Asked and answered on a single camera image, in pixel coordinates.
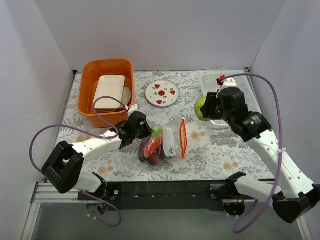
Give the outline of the orange plastic tub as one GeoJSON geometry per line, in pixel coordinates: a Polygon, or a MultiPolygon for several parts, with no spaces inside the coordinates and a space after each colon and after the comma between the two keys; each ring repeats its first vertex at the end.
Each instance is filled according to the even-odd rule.
{"type": "Polygon", "coordinates": [[[78,93],[78,112],[86,117],[89,123],[95,128],[108,128],[109,125],[103,122],[106,120],[112,125],[127,120],[127,112],[121,108],[114,112],[98,111],[95,115],[93,110],[94,97],[101,76],[121,75],[125,77],[124,86],[130,90],[131,98],[128,106],[134,104],[134,71],[131,61],[126,58],[98,59],[87,63],[82,71],[80,88],[78,93]]]}

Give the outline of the white rectangular plate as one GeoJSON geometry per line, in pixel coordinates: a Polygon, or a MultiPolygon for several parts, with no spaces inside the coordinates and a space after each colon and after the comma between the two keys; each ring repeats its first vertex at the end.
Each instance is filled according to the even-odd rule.
{"type": "MultiPolygon", "coordinates": [[[[123,75],[103,75],[99,78],[93,102],[101,97],[112,97],[118,101],[122,100],[125,77],[123,75]]],[[[111,98],[101,98],[95,108],[100,110],[116,110],[121,104],[111,98]]]]}

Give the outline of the round watermelon pattern plate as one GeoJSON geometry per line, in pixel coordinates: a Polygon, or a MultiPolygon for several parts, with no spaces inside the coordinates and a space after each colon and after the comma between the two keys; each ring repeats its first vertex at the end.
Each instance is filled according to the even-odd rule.
{"type": "Polygon", "coordinates": [[[180,96],[179,87],[170,80],[156,80],[150,83],[145,90],[147,101],[160,108],[173,105],[180,96]]]}

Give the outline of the fake red grape bunch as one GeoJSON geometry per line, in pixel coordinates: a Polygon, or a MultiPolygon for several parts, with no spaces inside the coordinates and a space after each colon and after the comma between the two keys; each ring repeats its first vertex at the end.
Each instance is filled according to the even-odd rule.
{"type": "Polygon", "coordinates": [[[142,163],[147,163],[150,166],[156,166],[162,161],[169,161],[172,159],[171,156],[166,156],[162,148],[157,148],[155,150],[147,150],[144,148],[138,154],[138,159],[142,163]]]}

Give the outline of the beige round dish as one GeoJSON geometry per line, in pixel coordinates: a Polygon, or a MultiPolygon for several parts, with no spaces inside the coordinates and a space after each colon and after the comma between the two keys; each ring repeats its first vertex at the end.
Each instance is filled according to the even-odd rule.
{"type": "Polygon", "coordinates": [[[132,93],[131,93],[131,90],[127,87],[124,87],[123,88],[123,92],[122,92],[122,99],[121,99],[121,102],[128,106],[129,105],[129,102],[131,101],[131,97],[132,97],[132,93]]]}

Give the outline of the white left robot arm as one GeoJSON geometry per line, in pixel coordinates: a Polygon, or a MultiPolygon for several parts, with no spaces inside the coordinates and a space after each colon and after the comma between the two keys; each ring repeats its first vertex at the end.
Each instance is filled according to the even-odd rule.
{"type": "Polygon", "coordinates": [[[147,116],[134,111],[128,120],[120,122],[116,129],[110,129],[98,138],[78,143],[59,142],[41,168],[41,173],[61,194],[76,189],[89,192],[95,200],[101,200],[106,196],[107,182],[99,174],[85,171],[83,165],[151,134],[147,116]]]}

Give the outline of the fake green cabbage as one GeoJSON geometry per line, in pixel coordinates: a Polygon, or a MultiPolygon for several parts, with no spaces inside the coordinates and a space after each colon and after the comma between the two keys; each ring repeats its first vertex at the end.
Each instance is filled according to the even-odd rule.
{"type": "Polygon", "coordinates": [[[195,111],[195,115],[200,121],[208,122],[210,121],[210,119],[205,118],[203,116],[203,113],[201,112],[201,108],[204,106],[205,102],[206,102],[206,97],[199,98],[194,104],[194,111],[195,111]]]}

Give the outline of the fake watermelon slice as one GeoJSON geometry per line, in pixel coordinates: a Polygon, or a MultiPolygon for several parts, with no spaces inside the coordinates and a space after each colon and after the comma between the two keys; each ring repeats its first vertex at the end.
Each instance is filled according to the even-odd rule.
{"type": "Polygon", "coordinates": [[[160,151],[163,146],[163,136],[158,135],[149,140],[144,148],[144,157],[148,159],[156,151],[160,151]]]}

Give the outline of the fake green lime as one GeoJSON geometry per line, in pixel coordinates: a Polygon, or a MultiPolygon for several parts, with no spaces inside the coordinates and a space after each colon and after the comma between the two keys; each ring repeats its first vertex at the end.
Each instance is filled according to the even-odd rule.
{"type": "Polygon", "coordinates": [[[163,134],[163,129],[162,128],[154,126],[154,127],[151,128],[151,130],[152,130],[152,134],[151,134],[152,138],[160,136],[160,135],[163,134]]]}

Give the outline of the white plastic mesh basket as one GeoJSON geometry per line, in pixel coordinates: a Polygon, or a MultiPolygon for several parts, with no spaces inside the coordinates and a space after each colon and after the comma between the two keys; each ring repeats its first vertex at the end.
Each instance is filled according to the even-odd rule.
{"type": "MultiPolygon", "coordinates": [[[[218,92],[222,87],[218,84],[217,79],[222,76],[235,75],[243,73],[243,70],[212,70],[202,73],[199,77],[199,82],[204,97],[207,96],[208,92],[218,92]]],[[[252,112],[262,113],[255,92],[252,88],[252,82],[248,76],[238,76],[234,78],[237,87],[244,93],[245,102],[248,106],[248,110],[252,112]]],[[[223,120],[211,120],[209,126],[212,129],[228,129],[229,125],[223,120]]]]}

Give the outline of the clear orange zip top bag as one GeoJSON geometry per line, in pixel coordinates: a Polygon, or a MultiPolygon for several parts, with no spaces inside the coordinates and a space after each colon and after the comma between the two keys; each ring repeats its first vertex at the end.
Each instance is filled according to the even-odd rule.
{"type": "MultiPolygon", "coordinates": [[[[172,159],[168,161],[184,159],[188,147],[185,119],[181,118],[157,127],[163,130],[161,135],[163,138],[162,149],[164,154],[167,157],[172,157],[172,159]]],[[[142,139],[139,152],[145,148],[151,138],[152,136],[142,139]]]]}

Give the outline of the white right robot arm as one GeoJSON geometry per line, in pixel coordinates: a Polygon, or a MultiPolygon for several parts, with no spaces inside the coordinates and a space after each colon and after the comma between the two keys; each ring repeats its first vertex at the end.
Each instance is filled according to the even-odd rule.
{"type": "Polygon", "coordinates": [[[271,185],[237,172],[228,177],[222,187],[230,198],[247,195],[267,202],[271,197],[274,211],[286,223],[293,223],[319,203],[320,186],[308,178],[280,147],[280,141],[266,118],[259,112],[248,110],[245,95],[239,88],[208,92],[200,111],[210,120],[225,121],[275,177],[277,187],[272,193],[271,185]]]}

